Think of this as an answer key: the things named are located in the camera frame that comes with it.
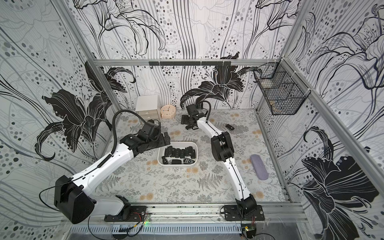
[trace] purple glasses case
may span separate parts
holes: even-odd
[[[268,172],[265,169],[265,166],[263,164],[262,159],[257,154],[251,155],[251,162],[253,165],[253,168],[256,171],[256,175],[260,180],[267,180],[268,179]]]

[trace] clock face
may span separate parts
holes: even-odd
[[[165,105],[161,108],[161,114],[163,115],[173,115],[176,113],[176,108],[173,105]]]
[[[173,118],[176,115],[176,108],[173,105],[165,105],[160,109],[162,118]]]

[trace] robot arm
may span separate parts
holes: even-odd
[[[247,217],[257,208],[257,203],[251,192],[246,187],[233,157],[234,149],[228,132],[222,132],[213,124],[209,123],[208,116],[199,113],[195,105],[187,106],[188,115],[183,115],[181,124],[187,124],[186,129],[202,129],[211,137],[212,154],[216,161],[221,162],[230,177],[233,190],[235,191],[238,212]]]
[[[130,204],[124,197],[97,198],[93,197],[92,193],[119,166],[144,151],[169,144],[168,133],[162,134],[160,126],[149,120],[137,136],[128,134],[123,137],[113,152],[109,152],[71,178],[61,176],[55,185],[54,205],[73,224],[80,223],[90,215],[113,215],[122,220],[127,219],[130,215]]]

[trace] drawer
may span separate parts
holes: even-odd
[[[137,111],[136,113],[139,114],[140,116],[150,115],[150,114],[157,114],[157,109],[147,110],[147,111]]]
[[[149,119],[159,119],[159,115],[158,115],[158,114],[141,115],[141,117],[142,117],[144,120],[149,120]]]

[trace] mounting plate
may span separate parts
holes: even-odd
[[[143,213],[147,211],[147,206],[130,206],[129,207],[129,217],[126,219],[122,219],[116,215],[105,215],[105,222],[140,222],[140,218],[137,214],[133,214],[134,212]]]
[[[224,205],[223,209],[226,221],[252,221],[252,217],[255,217],[255,221],[265,220],[263,208],[261,205],[257,205],[256,210],[245,216],[243,219],[241,219],[237,211],[237,205]]]

